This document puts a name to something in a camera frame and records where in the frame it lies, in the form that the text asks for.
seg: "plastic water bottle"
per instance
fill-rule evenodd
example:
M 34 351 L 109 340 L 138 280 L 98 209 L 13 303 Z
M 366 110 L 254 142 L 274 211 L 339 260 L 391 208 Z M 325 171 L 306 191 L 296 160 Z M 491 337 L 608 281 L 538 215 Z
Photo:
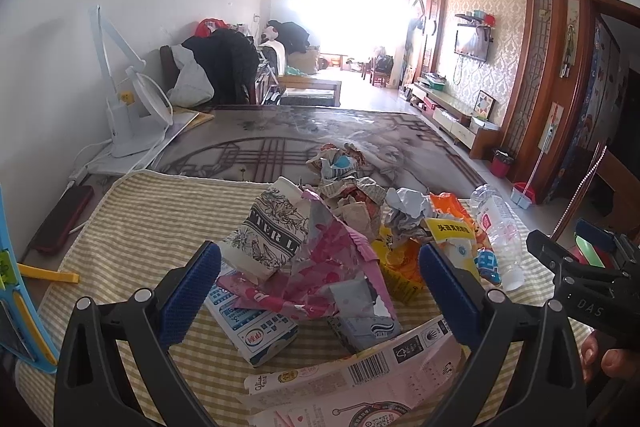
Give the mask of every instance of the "plastic water bottle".
M 494 247 L 502 287 L 505 291 L 519 288 L 524 284 L 522 240 L 509 205 L 494 187 L 482 185 L 471 194 L 470 206 Z

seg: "orange packaging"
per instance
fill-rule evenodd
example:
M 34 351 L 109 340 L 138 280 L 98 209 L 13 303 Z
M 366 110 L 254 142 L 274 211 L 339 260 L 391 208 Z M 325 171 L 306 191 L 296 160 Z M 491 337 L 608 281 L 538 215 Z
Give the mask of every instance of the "orange packaging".
M 389 294 L 404 304 L 409 304 L 424 288 L 424 280 L 418 266 L 419 243 L 412 239 L 392 249 L 391 229 L 380 227 L 380 239 L 371 248 L 380 259 L 380 271 Z
M 462 203 L 460 203 L 460 200 L 457 197 L 450 194 L 450 192 L 443 192 L 439 196 L 436 196 L 436 194 L 429 194 L 429 196 L 431 198 L 431 206 L 433 207 L 433 210 L 439 214 L 451 214 L 458 219 L 462 219 L 471 227 L 472 230 L 474 230 L 474 234 L 476 236 L 476 251 L 482 249 L 494 251 L 486 232 L 478 226 L 478 223 L 476 223 L 476 220 L 473 217 L 469 216 L 469 213 L 466 211 L 465 207 L 462 206 Z

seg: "mop handle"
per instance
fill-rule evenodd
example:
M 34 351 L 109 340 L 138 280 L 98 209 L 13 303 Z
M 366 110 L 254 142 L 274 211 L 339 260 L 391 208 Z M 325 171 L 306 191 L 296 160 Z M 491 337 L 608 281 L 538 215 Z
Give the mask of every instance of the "mop handle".
M 551 124 L 551 126 L 549 127 L 549 131 L 548 133 L 546 133 L 546 139 L 545 139 L 545 143 L 542 146 L 542 151 L 540 151 L 540 156 L 538 156 L 538 161 L 536 162 L 536 166 L 533 167 L 533 172 L 531 173 L 530 177 L 529 177 L 529 181 L 527 182 L 526 187 L 524 187 L 523 190 L 523 194 L 526 195 L 527 194 L 527 190 L 529 190 L 529 185 L 531 184 L 531 182 L 533 181 L 533 176 L 536 175 L 536 171 L 538 170 L 538 166 L 540 165 L 540 162 L 542 162 L 542 156 L 545 155 L 545 149 L 546 146 L 548 145 L 548 143 L 551 140 L 551 137 L 554 135 L 554 131 L 556 130 L 556 126 L 554 126 L 553 124 Z

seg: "pink wrapper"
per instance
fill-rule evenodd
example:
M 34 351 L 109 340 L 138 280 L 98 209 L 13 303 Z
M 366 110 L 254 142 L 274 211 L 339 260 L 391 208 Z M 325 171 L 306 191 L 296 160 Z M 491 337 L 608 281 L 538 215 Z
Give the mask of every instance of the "pink wrapper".
M 302 197 L 311 201 L 309 234 L 292 259 L 290 275 L 279 270 L 255 285 L 236 272 L 220 277 L 218 286 L 239 296 L 239 308 L 267 309 L 293 320 L 318 319 L 340 312 L 332 284 L 366 276 L 391 317 L 396 318 L 378 256 L 367 238 L 334 217 L 318 195 L 307 190 Z M 350 315 L 370 316 L 372 302 L 369 295 L 366 298 L 368 306 L 356 311 L 351 307 Z

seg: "wall-mounted tv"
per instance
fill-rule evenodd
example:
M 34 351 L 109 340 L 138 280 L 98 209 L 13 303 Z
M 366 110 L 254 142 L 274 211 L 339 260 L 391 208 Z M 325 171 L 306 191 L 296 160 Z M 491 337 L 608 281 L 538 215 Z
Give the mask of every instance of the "wall-mounted tv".
M 459 24 L 456 34 L 456 53 L 465 57 L 486 62 L 491 42 L 489 26 Z

